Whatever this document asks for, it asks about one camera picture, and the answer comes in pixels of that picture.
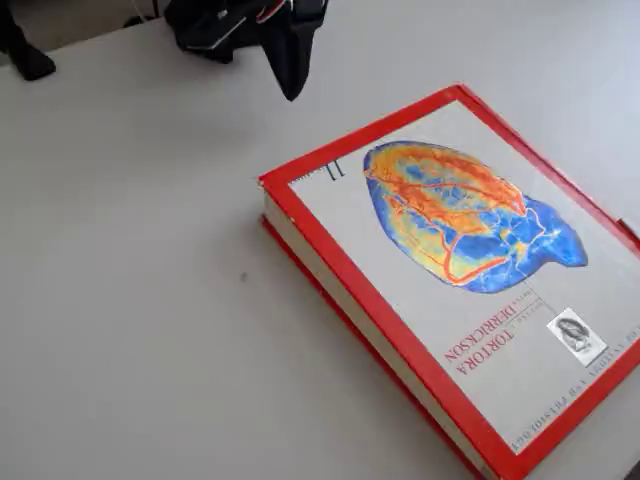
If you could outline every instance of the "colorful anatomical image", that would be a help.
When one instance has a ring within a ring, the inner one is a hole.
[[[391,142],[364,160],[384,232],[443,282],[495,293],[546,262],[587,265],[578,234],[477,159],[439,145]]]

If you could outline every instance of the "book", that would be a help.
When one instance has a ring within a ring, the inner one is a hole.
[[[264,221],[485,478],[640,361],[640,242],[464,85],[263,175]]]

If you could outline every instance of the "orange illustration area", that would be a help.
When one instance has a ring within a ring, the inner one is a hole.
[[[384,189],[389,220],[401,242],[420,263],[456,285],[506,260],[456,258],[461,237],[490,233],[478,214],[501,208],[526,215],[519,189],[474,158],[442,147],[405,145],[378,152],[365,175]],[[418,227],[409,212],[426,219],[429,229]],[[455,232],[448,242],[443,226]]]

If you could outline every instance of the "white table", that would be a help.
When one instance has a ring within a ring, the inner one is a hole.
[[[255,178],[464,81],[640,223],[639,17],[334,1],[293,104],[260,50],[218,66],[163,23],[55,52],[43,82],[0,71],[0,477],[467,478],[262,230]],[[639,394],[636,370],[532,477],[624,475]]]

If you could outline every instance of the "book cover illustration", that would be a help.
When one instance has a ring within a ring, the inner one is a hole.
[[[635,253],[458,101],[288,186],[514,455],[640,336]]]
[[[387,236],[449,285],[495,293],[547,262],[587,265],[578,234],[552,207],[469,155],[394,141],[366,154],[364,175]]]

